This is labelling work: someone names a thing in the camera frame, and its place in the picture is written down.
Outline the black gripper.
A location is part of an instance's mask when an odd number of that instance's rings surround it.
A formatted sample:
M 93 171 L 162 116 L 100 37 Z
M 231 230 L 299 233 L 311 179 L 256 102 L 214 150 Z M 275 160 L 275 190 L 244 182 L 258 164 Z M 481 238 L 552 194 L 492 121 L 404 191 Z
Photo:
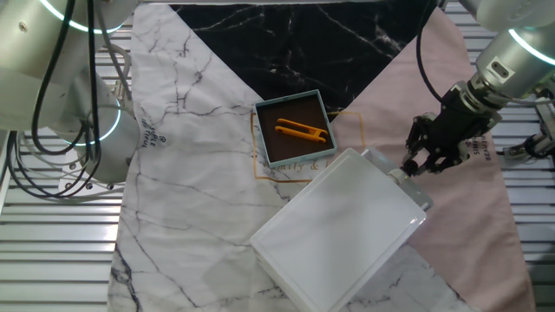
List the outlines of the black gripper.
M 470 154 L 466 147 L 458 145 L 485 133 L 492 118 L 492 112 L 470 110 L 460 97 L 443 98 L 437 116 L 425 113 L 413 118 L 402 170 L 405 173 L 442 173 L 461 165 L 469 160 Z M 431 151 L 428 149 L 430 126 Z

